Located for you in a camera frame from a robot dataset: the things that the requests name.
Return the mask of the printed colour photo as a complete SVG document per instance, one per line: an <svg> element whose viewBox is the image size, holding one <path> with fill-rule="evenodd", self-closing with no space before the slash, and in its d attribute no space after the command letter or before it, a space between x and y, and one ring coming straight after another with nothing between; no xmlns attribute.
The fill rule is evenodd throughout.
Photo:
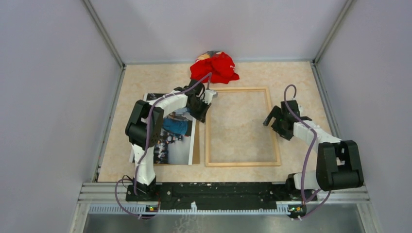
<svg viewBox="0 0 412 233"><path fill-rule="evenodd" d="M196 119L191 116L188 100L184 95L164 99L163 93L146 93L143 100L135 103L132 114L126 125L125 133L129 142L145 149L147 133L147 117L153 103L149 146L153 147L152 155L155 164L192 165Z"/></svg>

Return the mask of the brown cardboard backing board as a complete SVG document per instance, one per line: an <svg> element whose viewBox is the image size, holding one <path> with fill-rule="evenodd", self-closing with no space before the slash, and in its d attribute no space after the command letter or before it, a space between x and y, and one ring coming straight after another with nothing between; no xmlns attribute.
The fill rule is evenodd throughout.
<svg viewBox="0 0 412 233"><path fill-rule="evenodd" d="M161 130L157 140L153 159L156 165L184 165L199 164L199 138L196 125L192 121L185 122L189 126L190 134L176 134L165 129Z"/></svg>

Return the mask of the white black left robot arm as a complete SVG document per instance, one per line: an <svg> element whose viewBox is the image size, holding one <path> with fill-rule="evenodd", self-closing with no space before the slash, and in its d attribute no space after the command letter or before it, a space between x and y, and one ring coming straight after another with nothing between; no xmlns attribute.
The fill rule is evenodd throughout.
<svg viewBox="0 0 412 233"><path fill-rule="evenodd" d="M177 87L154 100L138 100L125 127L125 134L132 146L135 173L131 194L151 200L156 193L154 171L155 148L164 133L172 136L192 137L196 123L204 123L215 90L191 80L189 85Z"/></svg>

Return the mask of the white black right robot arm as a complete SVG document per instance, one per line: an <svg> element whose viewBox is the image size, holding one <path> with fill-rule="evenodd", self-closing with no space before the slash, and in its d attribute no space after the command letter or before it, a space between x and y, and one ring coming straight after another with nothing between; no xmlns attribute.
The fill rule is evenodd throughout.
<svg viewBox="0 0 412 233"><path fill-rule="evenodd" d="M312 151L317 153L315 170L307 170L309 159L305 158L302 171L287 176L285 194L289 199L298 200L306 190L334 191L363 186L358 144L332 136L310 117L301 116L297 101L283 101L274 106L263 125L271 126L288 141L293 137L304 141L309 146L307 155Z"/></svg>

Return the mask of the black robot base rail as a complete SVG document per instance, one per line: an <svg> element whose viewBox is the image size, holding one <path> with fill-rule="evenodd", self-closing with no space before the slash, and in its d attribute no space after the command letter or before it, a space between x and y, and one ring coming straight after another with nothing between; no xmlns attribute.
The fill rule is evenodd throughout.
<svg viewBox="0 0 412 233"><path fill-rule="evenodd" d="M301 191L288 183L156 183L146 191L127 187L126 201L151 201L161 210L186 210L192 203L199 210L274 210L281 201L302 201Z"/></svg>

